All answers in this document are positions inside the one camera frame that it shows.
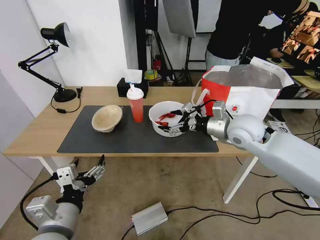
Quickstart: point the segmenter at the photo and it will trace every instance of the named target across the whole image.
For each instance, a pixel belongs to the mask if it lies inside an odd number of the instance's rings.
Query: lamp shade
[[[53,28],[42,28],[40,30],[41,36],[47,40],[57,40],[59,43],[66,47],[70,47],[71,36],[70,30],[66,23],[58,24]]]

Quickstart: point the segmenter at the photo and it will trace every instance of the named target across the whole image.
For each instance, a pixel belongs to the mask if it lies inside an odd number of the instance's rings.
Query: cup lid
[[[137,100],[143,98],[143,91],[140,88],[136,88],[134,84],[130,83],[130,89],[127,92],[127,98],[130,100]]]

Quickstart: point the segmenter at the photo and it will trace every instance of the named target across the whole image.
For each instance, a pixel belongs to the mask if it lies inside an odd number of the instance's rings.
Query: shopping bag
[[[196,103],[193,98],[200,81],[202,93]],[[225,101],[227,111],[237,117],[250,114],[261,121],[267,115],[279,91],[293,81],[282,68],[254,57],[248,65],[213,66],[203,74],[192,94],[197,106],[209,100]],[[213,116],[214,102],[205,105],[205,114]]]

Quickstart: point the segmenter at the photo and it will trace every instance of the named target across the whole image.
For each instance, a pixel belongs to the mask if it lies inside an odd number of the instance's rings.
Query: gray pants
[[[216,65],[236,66],[239,65],[239,59],[224,59],[212,55],[208,50],[206,51],[206,68],[207,71]]]

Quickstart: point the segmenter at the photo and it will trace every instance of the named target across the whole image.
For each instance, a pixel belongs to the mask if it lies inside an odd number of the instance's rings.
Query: plastic cup
[[[143,95],[143,91],[140,88],[135,88],[130,83],[127,98],[129,99],[133,119],[137,123],[143,121]]]
[[[129,100],[133,119],[136,122],[143,121],[143,98],[137,100]]]

